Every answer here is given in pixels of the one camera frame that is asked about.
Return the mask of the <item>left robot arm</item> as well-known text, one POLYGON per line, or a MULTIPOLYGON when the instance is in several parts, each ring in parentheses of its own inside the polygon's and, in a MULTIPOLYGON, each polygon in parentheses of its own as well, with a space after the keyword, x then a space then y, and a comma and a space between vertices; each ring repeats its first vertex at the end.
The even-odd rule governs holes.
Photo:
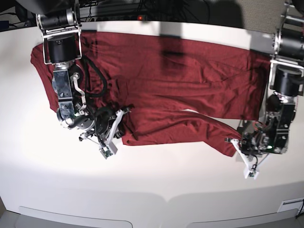
POLYGON ((293 8, 304 12, 302 0, 288 0, 280 27, 273 37, 268 89, 273 90, 266 100, 263 122, 253 122, 253 132, 245 131, 242 138, 226 138, 242 158, 244 177, 256 179, 259 167, 271 154, 287 151, 289 128, 296 114, 297 97, 304 94, 304 33, 287 25, 304 27, 303 16, 289 13, 293 8))

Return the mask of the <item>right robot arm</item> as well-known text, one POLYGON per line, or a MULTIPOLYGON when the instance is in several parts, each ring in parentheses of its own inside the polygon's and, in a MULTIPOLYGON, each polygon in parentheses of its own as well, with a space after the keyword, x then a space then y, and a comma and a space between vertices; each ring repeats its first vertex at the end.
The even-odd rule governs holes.
POLYGON ((107 91, 107 81, 102 72, 82 54, 81 19, 77 0, 36 0, 36 22, 43 39, 43 58, 46 65, 53 65, 53 88, 58 98, 57 118, 68 129, 80 129, 79 140, 95 136, 100 153, 108 158, 117 153, 113 138, 120 138, 124 131, 121 120, 130 109, 114 110, 110 107, 93 108, 90 98, 99 98, 107 91), (80 87, 86 81, 88 69, 82 70, 76 61, 91 66, 102 82, 97 94, 89 94, 80 87))

